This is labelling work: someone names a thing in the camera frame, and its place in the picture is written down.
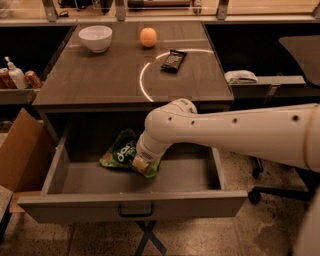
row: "drawer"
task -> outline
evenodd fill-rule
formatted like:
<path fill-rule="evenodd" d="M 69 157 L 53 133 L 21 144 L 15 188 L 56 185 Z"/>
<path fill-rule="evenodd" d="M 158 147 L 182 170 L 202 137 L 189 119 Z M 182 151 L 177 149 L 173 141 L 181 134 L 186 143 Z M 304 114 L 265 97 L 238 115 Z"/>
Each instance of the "drawer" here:
<path fill-rule="evenodd" d="M 120 131 L 143 131 L 146 114 L 71 114 L 41 195 L 18 204 L 36 221 L 55 223 L 235 216 L 247 192 L 224 190 L 215 149 L 172 145 L 151 179 L 100 165 Z"/>

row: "speckled floor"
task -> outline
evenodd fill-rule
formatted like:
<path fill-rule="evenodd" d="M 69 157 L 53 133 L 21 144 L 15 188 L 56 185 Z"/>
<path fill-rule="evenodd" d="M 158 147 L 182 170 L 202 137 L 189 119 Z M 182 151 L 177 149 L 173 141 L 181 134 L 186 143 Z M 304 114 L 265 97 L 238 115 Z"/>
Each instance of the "speckled floor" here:
<path fill-rule="evenodd" d="M 0 142 L 5 134 L 2 125 Z M 304 189 L 293 169 L 263 161 L 265 170 L 255 179 L 251 158 L 225 151 L 220 156 L 226 189 Z M 17 213 L 6 229 L 0 255 L 283 256 L 293 248 L 306 207 L 304 202 L 263 194 L 257 204 L 246 200 L 234 218 L 61 225 L 38 224 Z M 138 224 L 152 226 L 151 233 L 146 235 Z"/>

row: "drawer front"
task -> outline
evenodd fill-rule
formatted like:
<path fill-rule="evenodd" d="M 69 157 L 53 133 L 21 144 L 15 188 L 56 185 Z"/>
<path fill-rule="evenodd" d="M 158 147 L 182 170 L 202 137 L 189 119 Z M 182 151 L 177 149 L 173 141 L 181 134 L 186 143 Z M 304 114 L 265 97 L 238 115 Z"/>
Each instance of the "drawer front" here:
<path fill-rule="evenodd" d="M 246 198 L 246 191 L 46 195 L 18 204 L 37 222 L 67 223 L 233 217 Z"/>

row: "spray bottle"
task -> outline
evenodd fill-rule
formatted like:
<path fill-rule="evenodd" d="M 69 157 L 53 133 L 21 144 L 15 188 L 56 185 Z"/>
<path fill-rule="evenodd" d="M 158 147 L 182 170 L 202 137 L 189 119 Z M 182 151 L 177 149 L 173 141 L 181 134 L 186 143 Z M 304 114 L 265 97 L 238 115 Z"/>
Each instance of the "spray bottle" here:
<path fill-rule="evenodd" d="M 9 59 L 9 57 L 4 58 L 8 62 L 9 76 L 12 78 L 13 82 L 16 84 L 18 89 L 25 89 L 29 86 L 22 70 L 17 68 Z"/>

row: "chip bag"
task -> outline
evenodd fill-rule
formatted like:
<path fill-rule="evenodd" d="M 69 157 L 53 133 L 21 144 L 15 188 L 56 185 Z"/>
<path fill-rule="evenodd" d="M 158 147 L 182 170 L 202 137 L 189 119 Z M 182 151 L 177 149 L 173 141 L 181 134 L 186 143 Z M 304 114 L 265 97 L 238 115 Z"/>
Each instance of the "chip bag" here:
<path fill-rule="evenodd" d="M 118 135 L 115 142 L 100 158 L 100 163 L 104 167 L 115 167 L 131 169 L 143 174 L 146 178 L 152 178 L 158 174 L 160 159 L 148 164 L 144 169 L 138 169 L 132 165 L 137 154 L 137 135 L 132 129 L 127 129 Z"/>

